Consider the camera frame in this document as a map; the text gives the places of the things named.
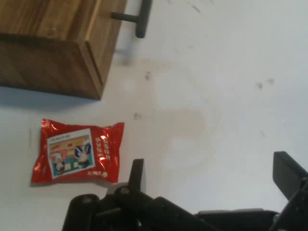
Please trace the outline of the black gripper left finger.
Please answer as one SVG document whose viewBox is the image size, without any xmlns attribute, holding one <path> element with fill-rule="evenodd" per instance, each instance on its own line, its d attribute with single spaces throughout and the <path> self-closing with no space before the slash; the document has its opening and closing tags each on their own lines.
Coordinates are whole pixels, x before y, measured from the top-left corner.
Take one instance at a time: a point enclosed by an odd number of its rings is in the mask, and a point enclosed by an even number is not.
<svg viewBox="0 0 308 231">
<path fill-rule="evenodd" d="M 75 197 L 69 205 L 64 231 L 205 231 L 207 225 L 168 200 L 141 191 L 143 159 L 133 161 L 129 181 L 100 199 Z"/>
</svg>

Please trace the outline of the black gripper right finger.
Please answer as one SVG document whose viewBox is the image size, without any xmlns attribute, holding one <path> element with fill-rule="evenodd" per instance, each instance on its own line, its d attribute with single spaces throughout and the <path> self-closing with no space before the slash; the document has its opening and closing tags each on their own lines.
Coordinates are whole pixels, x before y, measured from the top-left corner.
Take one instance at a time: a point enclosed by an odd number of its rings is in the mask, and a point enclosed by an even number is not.
<svg viewBox="0 0 308 231">
<path fill-rule="evenodd" d="M 287 152 L 273 155 L 273 181 L 288 200 L 275 216 L 271 231 L 306 231 L 308 229 L 308 172 Z"/>
</svg>

